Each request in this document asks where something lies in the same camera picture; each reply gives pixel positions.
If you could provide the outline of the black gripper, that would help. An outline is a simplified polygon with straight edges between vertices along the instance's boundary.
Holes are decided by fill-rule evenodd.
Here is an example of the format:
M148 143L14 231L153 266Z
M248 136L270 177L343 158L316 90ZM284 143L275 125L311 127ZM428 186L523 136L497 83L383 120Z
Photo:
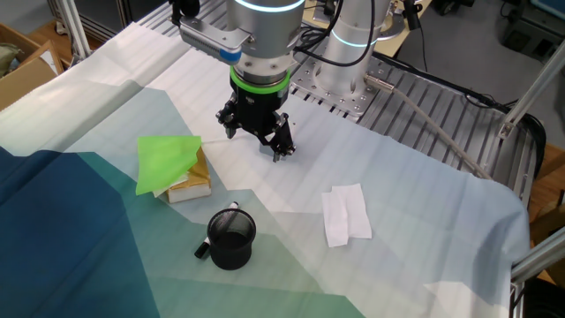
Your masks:
M260 133L260 141L273 150L273 162L292 155L293 143L287 113L278 110L288 98L288 87L257 88L233 86L233 94L224 107L216 113L218 122L225 128L228 139L237 129Z

